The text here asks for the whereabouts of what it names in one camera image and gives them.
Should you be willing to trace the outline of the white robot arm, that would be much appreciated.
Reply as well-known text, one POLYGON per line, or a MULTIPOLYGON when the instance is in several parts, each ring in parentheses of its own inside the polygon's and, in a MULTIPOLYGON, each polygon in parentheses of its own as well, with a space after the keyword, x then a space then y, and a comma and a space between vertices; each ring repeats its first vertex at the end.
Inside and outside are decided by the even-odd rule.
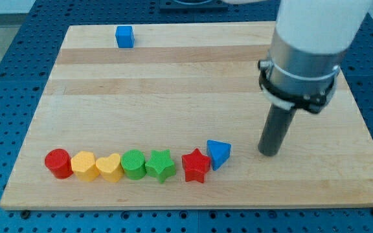
POLYGON ((340 64, 371 0, 281 0, 259 85, 274 110, 317 114, 335 93, 340 64))

